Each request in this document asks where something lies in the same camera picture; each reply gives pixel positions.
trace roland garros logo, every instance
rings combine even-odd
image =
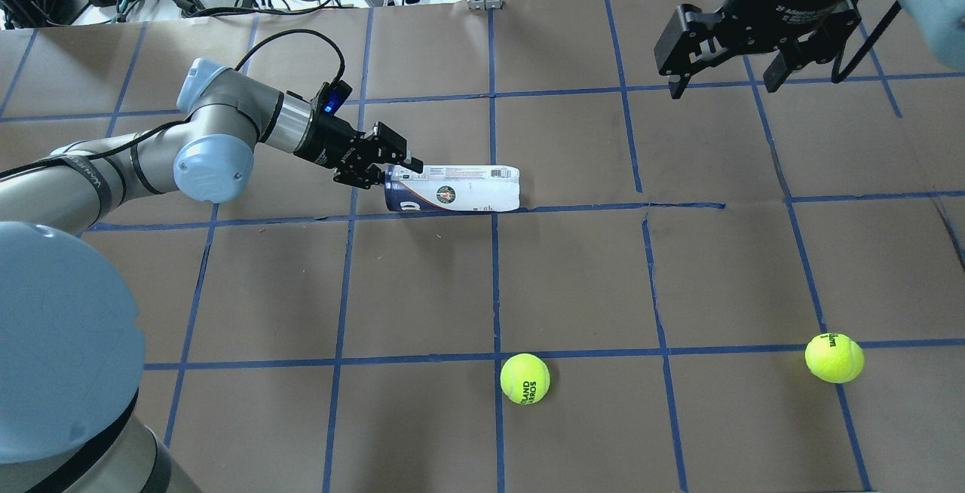
[[[443,186],[435,191],[435,197],[438,198],[441,204],[450,204],[451,202],[455,201],[455,190],[448,186]]]

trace blue tape line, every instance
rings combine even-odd
[[[503,329],[500,325],[500,281],[499,281],[499,215],[492,214],[492,368],[493,368],[493,391],[494,404],[496,411],[496,490],[499,493],[506,491],[506,456],[504,456],[504,435],[503,435],[503,390],[500,384],[500,372],[502,372],[503,353],[502,335]]]
[[[620,39],[617,37],[617,24],[613,19],[613,5],[610,0],[603,0],[606,5],[606,17],[610,22],[610,37],[613,38],[613,52],[617,58],[617,77],[620,77],[620,100],[623,101],[623,125],[626,127],[626,141],[630,146],[630,164],[633,167],[633,184],[637,193],[644,193],[640,183],[640,167],[637,161],[637,142],[633,138],[633,119],[630,117],[630,98],[626,94],[626,75],[623,73],[623,54],[620,53]]]
[[[334,359],[286,359],[286,360],[222,360],[222,362],[184,363],[185,370],[220,369],[296,369],[301,366],[331,366]]]
[[[770,125],[767,122],[767,114],[764,111],[763,102],[761,101],[761,92],[758,91],[758,84],[754,78],[754,70],[751,67],[751,61],[748,57],[744,56],[744,68],[747,70],[747,78],[751,81],[751,88],[754,91],[754,99],[758,105],[758,112],[761,115],[761,124],[764,128],[764,135],[767,138],[771,149],[771,156],[774,159],[774,169],[778,174],[778,178],[781,181],[781,187],[785,192],[785,207],[787,208],[787,216],[790,218],[790,225],[792,225],[792,230],[794,232],[794,241],[797,243],[798,254],[801,257],[801,264],[804,266],[804,274],[807,279],[807,290],[810,291],[810,300],[814,306],[814,315],[817,318],[817,325],[821,329],[821,332],[828,332],[827,323],[824,321],[824,310],[821,308],[820,297],[817,295],[817,286],[814,283],[813,271],[810,269],[810,260],[807,258],[807,250],[804,246],[804,238],[801,235],[801,228],[797,222],[797,214],[794,212],[794,204],[792,202],[793,194],[790,193],[790,188],[787,187],[787,181],[783,175],[783,169],[781,167],[781,157],[778,155],[777,145],[774,142],[774,136],[771,133]],[[848,438],[851,441],[851,449],[854,452],[855,465],[858,467],[858,474],[861,476],[862,485],[865,486],[865,490],[871,490],[871,484],[869,484],[868,471],[865,469],[864,458],[861,455],[861,445],[858,442],[858,435],[855,434],[854,426],[851,421],[851,413],[848,409],[847,398],[844,396],[844,390],[838,385],[838,403],[841,404],[841,414],[844,415],[844,421],[848,429]]]
[[[824,321],[824,310],[821,308],[820,297],[817,296],[817,284],[814,283],[814,273],[810,269],[810,260],[807,258],[807,249],[804,246],[804,236],[801,235],[801,226],[797,222],[797,213],[794,212],[794,204],[785,201],[787,216],[790,218],[790,228],[794,232],[794,242],[797,243],[797,253],[801,257],[801,264],[804,266],[804,276],[807,279],[807,291],[810,292],[810,301],[814,305],[814,314],[817,316],[817,327],[821,332],[828,332],[828,324]]]
[[[452,363],[465,360],[492,360],[492,353],[475,354],[423,354],[414,356],[342,358],[342,366],[399,365],[400,363]]]
[[[748,87],[750,81],[721,81],[721,83],[690,83],[687,87]],[[630,85],[626,91],[665,91],[666,84]]]
[[[723,355],[723,354],[771,354],[779,352],[803,352],[806,344],[752,344],[738,346],[686,346],[668,348],[672,356]]]
[[[375,9],[369,9],[366,21],[365,53],[362,56],[362,81],[359,86],[358,128],[365,124],[366,92],[369,88],[369,57],[372,56],[372,22]],[[335,455],[335,423],[339,413],[339,387],[342,383],[342,353],[345,349],[345,321],[348,318],[348,290],[351,287],[352,250],[355,248],[355,214],[358,208],[358,188],[352,188],[351,204],[348,208],[348,235],[345,238],[345,263],[342,266],[342,300],[339,305],[339,329],[335,337],[335,362],[332,369],[332,396],[328,405],[328,431],[325,437],[325,461],[321,490],[328,493],[332,486],[332,458]]]
[[[519,208],[503,214],[538,214],[547,212],[585,212],[608,210],[636,210],[647,207],[655,208],[710,208],[724,210],[727,204],[718,202],[685,202],[684,204],[665,204],[664,202],[631,202],[631,204],[573,204],[558,207]],[[325,216],[320,218],[251,218],[251,219],[218,219],[214,225],[218,228],[228,228],[237,225],[278,225],[278,224],[318,224],[318,222],[371,222],[377,219],[416,219],[416,218],[448,218],[452,216],[488,216],[490,212],[458,212],[458,211],[424,211],[424,212],[389,212],[384,214],[356,214]],[[208,222],[180,222],[180,224],[147,224],[147,225],[119,225],[98,222],[87,231],[176,231],[177,229],[206,228]]]
[[[885,75],[889,81],[913,81],[919,78],[956,78],[965,77],[963,71],[953,71],[950,73],[910,73],[905,75]]]
[[[612,350],[546,350],[529,352],[541,359],[657,357],[664,355],[661,348],[615,348]]]
[[[110,118],[111,112],[92,112],[89,115],[53,115],[53,116],[15,116],[15,118],[0,118],[0,123],[18,122],[58,122],[63,120],[93,120],[95,118]]]
[[[496,93],[496,22],[492,9],[486,9],[486,50],[489,51],[489,93]]]
[[[368,105],[385,105],[387,103],[422,103],[425,101],[462,101],[465,99],[482,99],[489,97],[484,93],[457,93],[452,95],[421,95],[419,97],[383,97],[381,99],[369,99]],[[358,101],[345,102],[345,105],[357,105]]]
[[[657,327],[657,340],[660,342],[660,351],[663,356],[664,387],[666,390],[666,410],[669,413],[669,428],[673,440],[673,455],[676,459],[676,475],[680,482],[680,490],[684,493],[689,491],[687,488],[687,469],[683,460],[683,442],[680,439],[680,423],[678,413],[676,413],[676,395],[673,393],[673,376],[669,369],[669,348],[666,347],[666,332],[664,331],[663,321],[660,319],[660,300],[657,297],[656,277],[654,276],[654,245],[651,242],[651,223],[648,219],[642,221],[642,232],[644,232],[644,248],[647,250],[647,270],[649,283],[651,283],[651,300],[654,302],[654,321]]]
[[[489,49],[489,163],[496,164],[496,26],[493,9],[486,9],[486,47]],[[492,369],[493,409],[496,427],[496,491],[506,493],[506,456],[503,435],[503,390],[499,376],[502,369],[500,354],[503,352],[503,329],[500,325],[499,281],[499,215],[489,217],[492,229]]]
[[[881,81],[881,77],[848,77],[845,83],[876,83]],[[764,85],[763,81],[755,81],[754,84]],[[831,84],[831,78],[787,78],[785,84]]]
[[[489,51],[489,164],[496,164],[496,25],[486,9],[486,49]]]
[[[0,123],[18,123],[18,122],[56,122],[63,120],[90,120],[95,118],[135,118],[136,116],[166,116],[166,115],[180,115],[181,111],[178,109],[169,109],[169,111],[132,111],[132,112],[90,112],[86,115],[52,115],[52,116],[17,116],[16,118],[0,118]]]
[[[965,338],[923,338],[919,341],[858,341],[866,350],[884,348],[943,348],[943,346],[965,346]]]
[[[317,224],[318,222],[347,222],[351,216],[324,216],[320,218],[254,218],[254,219],[220,219],[218,226],[232,225],[275,225],[275,224]]]
[[[7,111],[7,105],[10,104],[10,98],[14,95],[14,89],[17,89],[17,82],[20,80],[23,68],[27,65],[27,57],[30,56],[31,49],[34,48],[34,40],[37,40],[39,30],[39,28],[34,29],[34,32],[30,34],[30,40],[27,41],[27,46],[23,49],[23,56],[20,57],[20,63],[17,64],[17,71],[14,71],[14,77],[10,80],[7,94],[3,96],[3,104],[0,104],[0,116],[3,116],[4,112]]]
[[[118,118],[134,118],[134,116],[167,116],[182,115],[178,109],[166,109],[166,111],[128,111],[118,112]]]
[[[945,202],[942,201],[941,198],[934,198],[932,201],[938,204],[939,217],[942,219],[942,224],[948,231],[948,236],[951,237],[952,245],[954,245],[955,248],[955,255],[958,257],[958,263],[962,269],[965,269],[965,246],[963,246],[963,242],[965,241],[962,241],[958,235],[958,229],[955,228],[955,222],[952,221],[951,213],[948,211],[948,208],[945,207]]]
[[[868,30],[865,29],[865,23],[858,22],[858,27],[861,29],[861,34],[865,37],[865,40],[868,40]],[[899,107],[899,102],[897,102],[895,99],[895,94],[892,92],[892,87],[890,84],[888,84],[888,77],[885,76],[885,70],[883,70],[881,67],[881,61],[878,60],[878,53],[875,52],[874,47],[872,47],[868,55],[872,57],[872,63],[875,64],[875,70],[878,71],[878,77],[881,81],[881,85],[885,88],[885,94],[888,95],[888,101],[890,104],[892,104],[892,111],[895,112],[895,116],[897,116],[897,118],[903,118],[902,109]]]
[[[106,224],[97,222],[85,229],[87,232],[103,231],[178,231],[178,229],[200,229],[207,228],[209,222],[186,222],[185,224],[147,224],[147,225],[120,225]]]
[[[251,33],[248,33],[248,49],[247,49],[247,50],[251,50],[252,47],[255,46],[255,39],[258,38],[258,18],[259,18],[259,15],[258,15],[258,14],[254,14],[254,15],[252,15],[252,16],[253,16],[254,18],[252,18],[252,21],[251,21]],[[245,76],[248,75],[248,65],[249,65],[249,64],[251,64],[251,59],[250,59],[250,58],[248,59],[248,61],[245,61],[244,65],[242,65],[242,67],[241,67],[241,74],[242,74],[242,75],[245,75]]]
[[[911,191],[905,194],[867,194],[867,195],[811,195],[810,197],[789,198],[788,201],[798,204],[807,202],[838,202],[838,201],[886,201],[886,200],[919,200],[919,198],[962,198],[965,191]]]
[[[778,176],[778,183],[781,185],[781,190],[786,198],[792,197],[793,194],[790,193],[790,186],[787,185],[787,179],[785,173],[783,173],[783,166],[781,164],[781,156],[778,155],[778,146],[774,142],[774,135],[771,133],[771,124],[768,122],[767,114],[764,111],[764,102],[761,98],[761,91],[758,90],[757,81],[754,78],[754,69],[751,67],[750,58],[744,56],[744,69],[747,71],[747,78],[751,81],[751,91],[754,92],[754,103],[758,106],[758,116],[761,118],[761,126],[764,128],[764,136],[767,139],[767,145],[771,149],[771,160],[774,163],[774,170]]]
[[[583,95],[588,93],[616,93],[618,87],[579,87],[569,89],[538,89],[533,91],[503,91],[493,92],[492,96],[503,97],[547,97],[551,95]]]
[[[141,56],[141,47],[144,46],[144,37],[148,34],[149,24],[150,22],[141,22],[141,33],[138,33],[137,42],[134,43],[134,53],[131,54],[130,63],[127,64],[127,74],[124,75],[124,83],[121,83],[121,93],[118,94],[117,104],[114,105],[114,112],[111,114],[111,123],[107,125],[106,136],[114,136],[114,126],[118,122],[118,115],[121,114],[121,105],[124,105],[124,96],[127,95],[130,78],[134,76],[134,69],[137,67],[138,57]]]
[[[855,431],[854,420],[851,418],[851,409],[844,394],[844,386],[835,384],[835,391],[838,392],[838,404],[841,405],[841,414],[844,414],[844,428],[847,429],[848,439],[851,441],[851,451],[854,453],[854,460],[858,465],[861,486],[865,491],[871,491],[872,481],[868,478],[868,469],[865,468],[865,456],[861,452],[861,444],[858,442],[858,433]]]
[[[211,244],[214,242],[214,221],[218,219],[218,205],[211,207],[211,218],[208,222],[207,239],[204,240],[204,253],[201,256],[201,266],[198,269],[198,283],[194,288],[194,297],[191,299],[191,313],[187,320],[187,329],[184,331],[184,343],[182,346],[182,356],[180,357],[180,367],[178,379],[175,380],[175,393],[171,400],[171,410],[168,413],[168,427],[164,431],[164,445],[171,447],[171,437],[175,431],[175,421],[178,420],[178,406],[180,404],[180,391],[184,384],[184,366],[187,357],[191,352],[191,341],[194,338],[194,324],[198,318],[198,305],[201,303],[201,292],[204,287],[204,274],[207,273],[207,260],[211,254]]]
[[[358,190],[352,188],[351,211],[355,211]],[[332,458],[335,455],[335,418],[339,413],[339,387],[342,383],[342,352],[345,349],[345,319],[348,317],[348,290],[351,285],[352,250],[355,245],[355,221],[348,222],[345,238],[345,262],[342,264],[342,301],[339,305],[339,327],[335,335],[335,359],[332,369],[332,394],[328,403],[328,432],[325,437],[325,462],[321,490],[330,491],[332,481]]]
[[[903,348],[958,348],[965,338],[922,338],[914,341],[858,341],[865,350]],[[803,352],[806,344],[756,344],[735,346],[682,346],[681,348],[612,348],[598,350],[530,351],[541,359],[596,359],[614,357],[661,357],[688,355],[771,354]],[[459,363],[505,360],[516,352],[468,354],[420,354],[411,356],[342,357],[342,366],[399,365],[400,363]],[[334,359],[232,360],[232,362],[147,363],[145,370],[278,369],[287,366],[334,366]]]

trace grid of blue tape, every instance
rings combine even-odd
[[[614,21],[613,7],[610,0],[603,0],[607,19],[610,26],[610,33],[613,40],[614,47],[614,58],[616,58],[617,63],[617,73],[618,73],[618,83],[619,87],[600,87],[600,88],[584,88],[584,89],[559,89],[559,90],[540,90],[540,91],[509,91],[509,92],[497,92],[496,91],[496,66],[495,66],[495,27],[493,26],[493,11],[489,10],[487,13],[487,23],[489,23],[489,91],[479,94],[468,94],[468,95],[436,95],[436,96],[423,96],[423,97],[407,97],[407,98],[386,98],[386,99],[368,99],[366,98],[366,83],[368,83],[368,71],[369,71],[369,53],[371,53],[371,40],[372,40],[372,20],[373,12],[369,9],[368,23],[366,24],[366,40],[365,40],[365,54],[364,63],[362,70],[362,84],[359,91],[359,99],[349,101],[348,104],[358,105],[359,115],[358,115],[358,126],[362,127],[365,118],[365,107],[366,105],[372,104],[382,104],[382,103],[417,103],[424,101],[445,101],[445,100],[455,100],[455,99],[473,99],[473,98],[489,98],[489,135],[490,135],[490,163],[495,164],[497,162],[497,130],[496,130],[496,99],[503,97],[523,97],[523,96],[545,96],[545,95],[577,95],[577,94],[587,94],[587,93],[603,93],[603,92],[620,92],[621,101],[623,101],[623,116],[624,125],[627,133],[628,145],[630,145],[631,153],[631,163],[633,169],[634,184],[637,187],[637,191],[642,191],[642,182],[640,180],[639,169],[637,166],[637,156],[636,156],[636,143],[633,136],[633,123],[630,115],[630,103],[628,103],[627,94],[630,91],[644,91],[644,90],[659,90],[665,89],[664,85],[628,85],[625,81],[625,74],[623,73],[623,56],[620,53],[620,41],[618,41],[617,35],[617,24]],[[22,74],[23,68],[25,66],[28,57],[30,56],[31,49],[35,42],[35,37],[37,37],[37,30],[33,32],[28,40],[27,46],[23,56],[21,57],[20,64],[18,64],[17,71],[14,72],[13,80],[11,80],[11,85],[4,95],[2,104],[0,104],[0,123],[2,122],[18,122],[18,121],[49,121],[49,120],[63,120],[63,119],[83,119],[83,118],[110,118],[110,125],[107,131],[107,136],[113,133],[114,126],[118,118],[131,118],[131,116],[145,116],[145,115],[178,115],[178,111],[141,111],[141,112],[122,112],[121,105],[123,105],[124,95],[127,92],[127,86],[130,84],[130,78],[137,64],[138,56],[141,51],[142,41],[144,41],[145,34],[149,23],[144,23],[142,25],[134,52],[131,57],[130,66],[128,66],[127,74],[124,77],[124,83],[121,85],[121,92],[118,95],[118,101],[114,107],[113,112],[107,112],[106,114],[92,114],[92,115],[51,115],[51,116],[31,116],[31,118],[4,118],[3,114],[6,111],[7,104],[10,102],[11,95],[14,93],[14,89],[17,86],[18,78]],[[864,26],[862,26],[862,35],[866,37],[866,31]],[[251,32],[249,36],[248,46],[254,45],[256,40],[256,32],[258,32],[258,17],[255,16],[252,21]],[[848,81],[881,81],[885,94],[888,96],[890,104],[893,107],[893,111],[897,118],[902,117],[902,111],[900,111],[899,104],[897,104],[895,96],[890,91],[890,81],[903,81],[903,80],[920,80],[921,78],[947,78],[947,77],[965,77],[965,73],[923,73],[923,74],[903,74],[903,75],[887,75],[883,70],[883,67],[878,59],[878,55],[874,50],[871,52],[871,58],[875,64],[875,69],[878,71],[878,76],[875,77],[852,77],[848,78]],[[807,202],[828,202],[828,201],[885,201],[885,200],[905,200],[906,198],[960,198],[965,197],[965,191],[920,191],[920,193],[904,193],[904,194],[866,194],[866,195],[818,195],[818,197],[796,197],[790,191],[789,185],[787,185],[785,177],[783,176],[783,169],[781,166],[781,158],[779,156],[776,143],[774,142],[774,136],[771,133],[770,126],[768,124],[768,119],[766,112],[763,107],[763,102],[761,101],[761,92],[759,92],[759,87],[762,85],[761,81],[757,80],[754,76],[754,71],[750,64],[750,60],[744,57],[744,64],[748,75],[747,81],[724,81],[724,83],[706,83],[706,84],[691,84],[690,87],[750,87],[752,93],[754,94],[755,104],[757,104],[759,116],[761,116],[761,125],[764,132],[764,138],[767,140],[770,146],[772,156],[775,164],[775,171],[778,180],[781,182],[783,191],[785,192],[785,205],[787,209],[787,214],[789,214],[790,222],[792,223],[792,230],[794,237],[797,242],[798,251],[800,253],[801,262],[804,266],[804,271],[807,277],[807,285],[810,288],[811,300],[813,300],[814,312],[816,312],[816,321],[818,328],[821,331],[827,331],[827,324],[824,318],[823,309],[821,308],[820,298],[818,297],[817,287],[814,283],[813,273],[811,273],[810,262],[807,259],[807,249],[804,243],[804,238],[800,231],[800,226],[797,222],[797,216],[794,211],[794,205],[796,204],[807,204]],[[787,81],[789,84],[821,84],[829,83],[829,78],[790,78]],[[376,215],[357,215],[356,205],[358,201],[357,191],[353,191],[351,195],[351,208],[349,208],[349,214],[347,216],[330,216],[326,218],[276,218],[276,219],[218,219],[218,205],[214,205],[211,208],[210,219],[207,222],[187,222],[187,224],[158,224],[158,225],[108,225],[108,224],[97,224],[87,231],[176,231],[177,229],[187,229],[187,228],[207,228],[207,239],[204,242],[204,253],[202,255],[202,260],[199,266],[198,280],[194,291],[194,296],[191,303],[191,310],[188,319],[187,329],[184,335],[184,342],[182,346],[182,356],[178,363],[147,363],[145,365],[145,370],[173,370],[178,372],[178,377],[176,377],[175,393],[173,393],[173,399],[171,403],[170,414],[168,418],[167,428],[164,434],[164,442],[169,445],[173,435],[173,427],[175,427],[176,416],[178,416],[178,407],[180,400],[180,391],[182,391],[184,373],[187,370],[199,370],[199,369],[259,369],[259,367],[300,367],[300,366],[331,366],[333,367],[333,381],[331,389],[331,400],[329,406],[329,422],[328,431],[326,435],[326,446],[325,446],[325,456],[324,456],[324,472],[323,472],[323,491],[328,492],[331,489],[331,475],[332,475],[332,456],[334,453],[335,445],[335,423],[338,417],[338,402],[339,402],[339,384],[341,377],[342,366],[365,366],[365,365],[387,365],[387,363],[445,363],[445,362],[473,362],[473,360],[491,360],[493,362],[493,382],[494,382],[494,410],[495,410],[495,428],[496,428],[496,465],[497,465],[497,490],[500,493],[504,493],[506,490],[506,480],[504,480],[504,447],[503,447],[503,400],[500,396],[499,387],[499,372],[502,360],[510,357],[511,354],[504,353],[501,348],[501,330],[500,330],[500,283],[499,283],[499,214],[458,214],[458,213],[421,213],[421,214],[376,214]],[[633,202],[633,204],[588,204],[588,205],[561,205],[560,207],[537,207],[531,209],[520,209],[517,213],[533,213],[533,212],[569,212],[569,211],[596,211],[596,210],[623,210],[623,209],[644,209],[649,207],[660,207],[660,208],[711,208],[711,209],[723,209],[726,207],[724,204],[717,204],[716,202],[690,202],[689,204],[658,204],[657,202]],[[469,353],[469,354],[431,354],[431,355],[406,355],[406,356],[379,356],[379,357],[365,357],[365,358],[344,358],[342,356],[342,346],[344,346],[345,339],[345,317],[348,313],[348,290],[349,283],[351,283],[351,260],[352,260],[352,248],[354,242],[354,226],[355,222],[361,221],[361,219],[401,219],[401,218],[416,218],[416,217],[439,217],[439,216],[489,216],[492,219],[492,273],[493,273],[493,351],[492,353]],[[194,332],[195,319],[197,317],[198,305],[201,300],[201,294],[204,287],[204,274],[207,272],[207,262],[208,256],[210,256],[211,244],[213,243],[215,232],[217,228],[221,226],[231,226],[231,225],[264,225],[264,224],[292,224],[292,222],[298,222],[299,224],[306,224],[306,222],[348,222],[348,234],[347,234],[347,248],[345,248],[345,263],[344,270],[342,271],[342,300],[339,310],[339,327],[337,334],[337,341],[335,342],[335,356],[334,359],[300,359],[300,360],[239,360],[239,362],[216,362],[216,363],[191,363],[188,360],[188,356],[191,348],[191,341]],[[669,411],[669,422],[671,422],[671,432],[672,432],[672,445],[675,449],[675,459],[676,466],[678,466],[679,474],[679,486],[682,491],[688,491],[687,485],[687,473],[685,465],[685,456],[683,456],[683,442],[680,438],[679,431],[679,417],[676,413],[676,398],[673,393],[673,382],[672,382],[672,370],[671,370],[671,356],[682,356],[682,355],[721,355],[721,354],[734,354],[734,353],[767,353],[767,352],[800,352],[803,351],[803,344],[772,344],[772,345],[733,345],[733,346],[702,346],[701,348],[670,348],[666,344],[666,335],[663,329],[663,324],[660,319],[660,308],[659,300],[657,297],[657,283],[656,283],[656,269],[654,265],[654,247],[651,242],[651,232],[649,232],[648,220],[644,219],[642,221],[642,239],[645,243],[645,253],[647,253],[647,266],[648,266],[648,279],[649,287],[651,288],[651,297],[654,302],[654,321],[656,322],[657,334],[659,347],[658,348],[623,348],[623,349],[598,349],[598,350],[559,350],[559,351],[545,351],[545,352],[534,352],[545,359],[572,359],[572,358],[608,358],[608,357],[660,357],[663,360],[663,372],[664,372],[664,382],[666,390],[666,403],[668,403]],[[963,346],[965,345],[965,338],[938,338],[938,339],[914,339],[914,341],[863,341],[862,346],[864,348],[938,348],[939,346]],[[847,425],[847,433],[851,441],[852,449],[854,452],[855,465],[857,466],[859,478],[862,480],[862,486],[865,490],[871,490],[871,480],[869,479],[868,471],[865,469],[864,460],[862,459],[861,446],[859,445],[859,440],[857,433],[855,431],[854,423],[851,418],[850,410],[847,403],[847,394],[844,391],[844,387],[837,386],[838,401],[841,404],[841,411],[844,414],[845,425]]]

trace tennis ball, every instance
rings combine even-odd
[[[834,384],[854,380],[865,368],[861,346],[840,332],[814,336],[804,350],[804,360],[814,376]]]
[[[504,363],[499,385],[513,403],[539,403],[549,390],[549,369],[535,355],[517,354]]]

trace product label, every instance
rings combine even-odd
[[[423,173],[390,166],[389,210],[507,212],[519,208],[519,170],[506,166],[426,166]]]
[[[451,204],[453,201],[455,201],[455,190],[448,186],[443,186],[435,191],[435,197],[438,198],[441,204]]]

